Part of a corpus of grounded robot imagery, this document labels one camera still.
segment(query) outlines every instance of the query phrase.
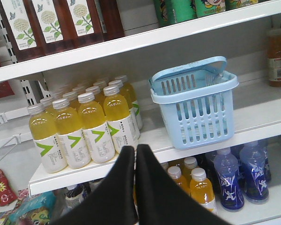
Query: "light blue plastic basket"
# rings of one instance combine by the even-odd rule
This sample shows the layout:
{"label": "light blue plastic basket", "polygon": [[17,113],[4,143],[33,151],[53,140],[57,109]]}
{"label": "light blue plastic basket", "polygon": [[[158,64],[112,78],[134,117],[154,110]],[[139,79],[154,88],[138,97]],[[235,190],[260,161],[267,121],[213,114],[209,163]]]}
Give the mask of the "light blue plastic basket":
{"label": "light blue plastic basket", "polygon": [[234,135],[232,89],[237,77],[216,56],[162,70],[150,80],[169,137],[177,149],[221,142]]}

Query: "store shelf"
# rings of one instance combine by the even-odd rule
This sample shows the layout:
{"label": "store shelf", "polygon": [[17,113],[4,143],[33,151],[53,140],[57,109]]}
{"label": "store shelf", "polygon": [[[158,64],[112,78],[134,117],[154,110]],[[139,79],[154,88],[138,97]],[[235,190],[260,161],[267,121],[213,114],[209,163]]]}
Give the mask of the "store shelf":
{"label": "store shelf", "polygon": [[80,49],[1,67],[0,81],[140,49],[278,13],[281,13],[281,0],[271,0]]}
{"label": "store shelf", "polygon": [[256,205],[248,202],[245,198],[244,207],[239,212],[229,212],[223,209],[220,200],[217,199],[218,216],[234,225],[248,225],[281,218],[281,146],[278,144],[269,146],[268,158],[272,173],[272,180],[268,185],[268,202]]}
{"label": "store shelf", "polygon": [[[236,133],[231,139],[221,143],[177,150],[170,142],[159,106],[149,105],[146,108],[143,108],[141,112],[144,127],[141,131],[139,143],[149,144],[160,162],[281,135],[281,88],[269,87],[267,82],[262,79],[259,79],[258,82],[242,83],[235,88],[234,119]],[[54,174],[46,173],[40,165],[30,180],[30,192],[34,195],[104,177],[111,169],[115,159],[101,165],[91,162],[78,170],[66,168]]]}

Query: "basket handle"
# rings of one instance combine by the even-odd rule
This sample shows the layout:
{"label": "basket handle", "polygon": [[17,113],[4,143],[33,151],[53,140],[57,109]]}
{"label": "basket handle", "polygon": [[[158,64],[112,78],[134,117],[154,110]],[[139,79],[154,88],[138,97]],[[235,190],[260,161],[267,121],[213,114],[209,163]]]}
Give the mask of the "basket handle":
{"label": "basket handle", "polygon": [[[215,63],[215,62],[222,62],[222,64],[219,68],[212,67],[213,70],[214,70],[213,72],[215,74],[222,73],[224,71],[224,69],[226,68],[226,65],[227,65],[227,59],[223,56],[214,56],[214,57],[210,57],[210,58],[207,58],[207,59],[204,59],[204,60],[191,62],[191,63],[185,64],[185,65],[182,65],[182,66],[173,67],[170,70],[171,70],[172,73],[175,73],[175,72],[179,72],[179,71],[187,70],[187,69],[203,68],[203,67],[208,66],[209,64],[212,64],[212,63]],[[155,74],[151,78],[150,81],[154,82],[158,79],[165,78],[165,77],[168,77],[168,76],[169,76],[169,73],[163,73],[161,71],[161,72]]]}

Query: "plastic bottle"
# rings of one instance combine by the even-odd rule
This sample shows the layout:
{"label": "plastic bottle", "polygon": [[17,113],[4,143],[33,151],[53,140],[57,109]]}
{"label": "plastic bottle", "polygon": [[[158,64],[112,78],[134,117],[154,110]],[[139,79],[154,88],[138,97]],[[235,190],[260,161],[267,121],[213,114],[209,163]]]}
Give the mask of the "plastic bottle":
{"label": "plastic bottle", "polygon": [[119,94],[117,85],[104,88],[104,111],[111,130],[115,150],[120,153],[124,145],[136,148],[138,141],[126,99]]}
{"label": "plastic bottle", "polygon": [[185,177],[181,174],[180,168],[178,166],[171,166],[168,168],[168,174],[174,182],[189,195],[189,187]]}
{"label": "plastic bottle", "polygon": [[214,191],[210,180],[206,177],[205,170],[195,168],[192,170],[192,180],[190,183],[191,197],[200,205],[217,214]]}
{"label": "plastic bottle", "polygon": [[77,112],[80,107],[80,103],[78,102],[78,96],[75,91],[71,91],[62,95],[63,98],[67,98],[70,101],[70,107],[75,109]]}
{"label": "plastic bottle", "polygon": [[64,152],[57,140],[57,129],[53,117],[44,112],[42,104],[29,106],[31,115],[29,128],[37,151],[41,155],[41,162],[48,173],[54,173],[67,166]]}
{"label": "plastic bottle", "polygon": [[115,150],[103,109],[94,99],[92,92],[80,94],[78,115],[90,156],[96,163],[104,163],[114,157]]}
{"label": "plastic bottle", "polygon": [[238,185],[238,161],[230,148],[220,149],[214,158],[214,167],[221,185],[221,204],[225,209],[238,211],[244,206],[244,197]]}
{"label": "plastic bottle", "polygon": [[128,77],[126,75],[116,76],[115,80],[121,80],[123,82],[123,88],[128,91],[135,112],[137,126],[139,130],[142,129],[143,124],[141,119],[140,106],[136,98],[134,87],[128,82]]}
{"label": "plastic bottle", "polygon": [[104,107],[105,95],[102,94],[99,86],[86,88],[85,91],[86,93],[92,92],[95,95],[95,101],[99,103],[102,108]]}
{"label": "plastic bottle", "polygon": [[22,0],[15,5],[0,0],[0,14],[18,62],[44,56],[41,37],[35,35],[37,28],[29,22]]}
{"label": "plastic bottle", "polygon": [[62,144],[68,165],[73,168],[81,168],[91,160],[89,150],[83,138],[82,124],[75,109],[69,107],[67,98],[53,101],[56,112],[55,124],[58,137]]}
{"label": "plastic bottle", "polygon": [[281,87],[281,28],[267,31],[267,67],[269,85]]}
{"label": "plastic bottle", "polygon": [[45,98],[40,100],[40,103],[42,103],[43,106],[45,107],[45,112],[50,114],[55,119],[55,117],[56,117],[56,110],[53,109],[52,102],[53,102],[53,97],[52,96],[45,97]]}
{"label": "plastic bottle", "polygon": [[186,178],[187,184],[190,185],[192,180],[192,170],[198,167],[198,162],[195,157],[187,157],[184,159],[183,176]]}
{"label": "plastic bottle", "polygon": [[136,137],[139,138],[141,134],[140,134],[140,130],[137,126],[135,112],[134,112],[134,109],[133,109],[133,105],[132,105],[132,101],[131,101],[129,92],[123,87],[123,82],[121,80],[110,81],[108,83],[108,85],[109,86],[110,85],[117,85],[118,88],[120,89],[120,95],[124,96],[124,98],[126,99],[127,104],[128,104],[128,108],[129,108],[129,112],[130,112],[131,117],[132,117],[132,122],[133,122],[134,127],[135,127]]}
{"label": "plastic bottle", "polygon": [[258,141],[244,144],[239,153],[245,175],[244,192],[248,200],[255,204],[263,204],[268,200],[268,188],[264,176],[265,154]]}

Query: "brown bottle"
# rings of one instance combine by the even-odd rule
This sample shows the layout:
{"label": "brown bottle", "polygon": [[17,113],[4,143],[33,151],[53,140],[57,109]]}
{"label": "brown bottle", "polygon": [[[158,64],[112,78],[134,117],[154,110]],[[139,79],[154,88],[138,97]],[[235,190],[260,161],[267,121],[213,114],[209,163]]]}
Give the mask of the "brown bottle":
{"label": "brown bottle", "polygon": [[0,0],[0,14],[18,62],[44,56],[41,38],[35,34],[35,23],[28,20],[23,1],[17,3]]}
{"label": "brown bottle", "polygon": [[106,41],[124,37],[123,25],[116,0],[95,0],[98,14],[103,15],[104,21],[101,22],[106,27],[104,39]]}
{"label": "brown bottle", "polygon": [[94,0],[55,0],[63,9],[70,30],[74,30],[76,47],[104,41]]}
{"label": "brown bottle", "polygon": [[46,55],[74,49],[74,31],[68,29],[62,8],[53,0],[23,0],[30,21],[37,24]]}

